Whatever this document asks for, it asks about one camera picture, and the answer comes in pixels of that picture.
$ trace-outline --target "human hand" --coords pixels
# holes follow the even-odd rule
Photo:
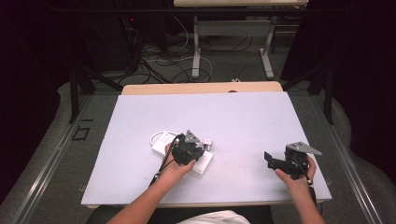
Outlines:
[[[165,147],[166,153],[170,150],[170,145],[171,144],[168,144]],[[165,168],[161,171],[158,181],[170,189],[174,187],[186,173],[192,170],[195,163],[196,161],[190,161],[189,164],[180,166],[175,162],[171,152],[166,160]]]
[[[315,171],[317,170],[317,166],[315,165],[315,162],[311,157],[307,156],[307,159],[308,159],[308,167],[309,167],[307,175],[309,179],[313,180]],[[279,169],[276,169],[275,173],[286,184],[286,186],[288,187],[288,192],[295,203],[305,199],[311,200],[311,195],[308,189],[308,183],[305,176],[293,180],[290,178],[290,176],[288,176]]]

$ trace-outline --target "person's right hand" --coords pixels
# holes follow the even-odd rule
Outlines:
[[[307,159],[308,159],[308,167],[309,167],[307,175],[311,180],[313,180],[315,171],[317,170],[317,166],[315,165],[315,162],[312,158],[307,156]],[[305,200],[305,199],[311,200],[311,195],[308,189],[308,183],[305,176],[302,176],[300,179],[293,180],[290,178],[290,176],[288,176],[279,169],[276,169],[275,173],[286,184],[286,186],[288,187],[289,194],[295,203],[296,201]]]

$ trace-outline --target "black wrist strap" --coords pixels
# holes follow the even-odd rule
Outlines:
[[[311,194],[311,198],[314,201],[315,206],[317,205],[317,194],[315,193],[314,188],[312,188],[311,186],[308,187],[309,189],[309,194]]]

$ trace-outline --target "person's right arm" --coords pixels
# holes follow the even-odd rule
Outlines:
[[[308,156],[308,177],[312,180],[314,178],[317,166],[314,160]],[[288,191],[293,199],[294,205],[300,215],[301,222],[303,224],[321,224],[325,223],[323,217],[318,212],[317,207],[312,201],[311,194],[309,193],[309,188],[307,180],[302,177],[297,180],[291,179],[283,171],[277,169],[275,170],[276,175],[288,186]]]

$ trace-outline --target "white tabletop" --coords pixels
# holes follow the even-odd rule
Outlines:
[[[175,7],[303,6],[307,0],[175,0]]]
[[[188,129],[213,141],[213,160],[202,176],[185,175],[160,205],[291,201],[286,186],[267,168],[264,151],[284,160],[286,144],[309,143],[287,93],[269,91],[119,96],[81,203],[133,201],[161,165],[150,137]],[[314,183],[319,201],[332,198],[319,167]]]

